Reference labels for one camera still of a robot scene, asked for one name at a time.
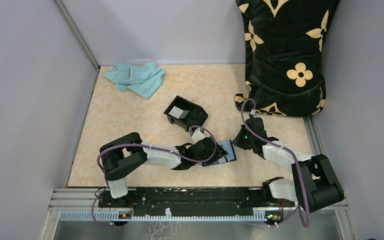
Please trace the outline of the grey credit card stack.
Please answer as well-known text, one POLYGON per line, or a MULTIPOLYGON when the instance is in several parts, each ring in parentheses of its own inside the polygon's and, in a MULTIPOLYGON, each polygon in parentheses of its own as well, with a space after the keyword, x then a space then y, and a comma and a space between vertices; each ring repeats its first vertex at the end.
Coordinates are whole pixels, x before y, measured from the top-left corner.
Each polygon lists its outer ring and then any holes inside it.
POLYGON ((176 118, 176 119, 184 119, 188 113, 190 111, 189 110, 184 110, 184 109, 181 109, 177 106, 173 106, 171 108, 171 110, 168 112, 168 114, 173 117, 173 118, 176 118))

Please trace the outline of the black plastic card box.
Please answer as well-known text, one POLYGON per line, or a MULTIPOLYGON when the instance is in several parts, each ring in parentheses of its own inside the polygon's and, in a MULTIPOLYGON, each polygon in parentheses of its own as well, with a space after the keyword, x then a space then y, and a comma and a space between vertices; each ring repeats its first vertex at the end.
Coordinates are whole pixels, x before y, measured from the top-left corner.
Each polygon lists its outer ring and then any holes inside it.
POLYGON ((170 124, 177 125, 186 132, 191 126, 202 126, 209 117, 202 106, 179 95, 172 100, 163 114, 170 124))

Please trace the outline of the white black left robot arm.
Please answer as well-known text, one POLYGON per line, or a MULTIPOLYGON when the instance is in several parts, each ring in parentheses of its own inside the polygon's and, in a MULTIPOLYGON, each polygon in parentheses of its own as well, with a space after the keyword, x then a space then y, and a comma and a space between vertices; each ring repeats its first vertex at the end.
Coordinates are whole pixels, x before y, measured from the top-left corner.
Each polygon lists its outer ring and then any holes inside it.
POLYGON ((209 166, 228 162, 233 156, 233 146, 228 140, 215 143, 211 137, 198 132, 193 141, 163 147, 143 141, 139 133, 131 132, 103 145, 99 149, 97 162, 109 187, 111 202, 118 207, 129 203, 126 177, 142 165, 184 171, 196 164, 209 166))

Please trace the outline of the blue leather card holder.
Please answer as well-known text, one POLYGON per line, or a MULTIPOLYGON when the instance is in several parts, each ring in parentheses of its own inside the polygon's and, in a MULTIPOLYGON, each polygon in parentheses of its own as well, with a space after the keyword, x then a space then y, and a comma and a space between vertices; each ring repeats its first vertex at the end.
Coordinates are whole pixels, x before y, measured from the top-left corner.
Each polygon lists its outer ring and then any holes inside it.
POLYGON ((217 155, 211 160, 202 163, 203 167, 225 164, 237 160, 234 145, 231 140, 219 141, 217 146, 217 155))

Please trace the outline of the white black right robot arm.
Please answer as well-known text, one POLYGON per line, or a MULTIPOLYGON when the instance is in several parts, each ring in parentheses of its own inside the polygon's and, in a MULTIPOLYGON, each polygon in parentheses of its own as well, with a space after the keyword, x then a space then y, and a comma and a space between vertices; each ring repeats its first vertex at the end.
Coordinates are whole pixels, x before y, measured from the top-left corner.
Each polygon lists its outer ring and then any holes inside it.
POLYGON ((262 183, 261 199, 275 206, 281 199, 298 203, 313 213, 344 200, 345 194, 329 158, 324 154, 308 155, 292 150, 276 137, 269 137, 264 122, 250 117, 241 125, 233 145, 251 150, 292 174, 292 179, 274 177, 262 183))

